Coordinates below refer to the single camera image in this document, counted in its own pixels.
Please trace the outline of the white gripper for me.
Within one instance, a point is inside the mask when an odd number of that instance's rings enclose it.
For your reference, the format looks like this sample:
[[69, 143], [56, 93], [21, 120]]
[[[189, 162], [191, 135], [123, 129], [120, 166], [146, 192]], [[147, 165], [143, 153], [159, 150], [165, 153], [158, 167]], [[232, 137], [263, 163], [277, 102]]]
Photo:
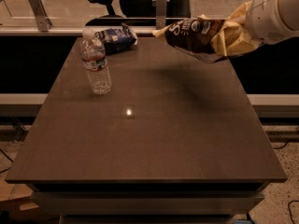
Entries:
[[226, 37], [226, 55], [250, 53], [263, 42], [273, 45], [294, 37], [294, 0], [244, 2], [233, 11], [228, 21], [245, 24], [249, 33], [241, 32]]

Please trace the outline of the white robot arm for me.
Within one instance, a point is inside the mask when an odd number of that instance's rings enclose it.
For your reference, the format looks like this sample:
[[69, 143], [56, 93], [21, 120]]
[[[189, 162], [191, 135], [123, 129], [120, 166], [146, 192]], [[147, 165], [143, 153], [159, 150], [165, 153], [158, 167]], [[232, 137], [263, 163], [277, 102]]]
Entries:
[[299, 36], [299, 0], [251, 0], [239, 6], [223, 26], [225, 56], [275, 45]]

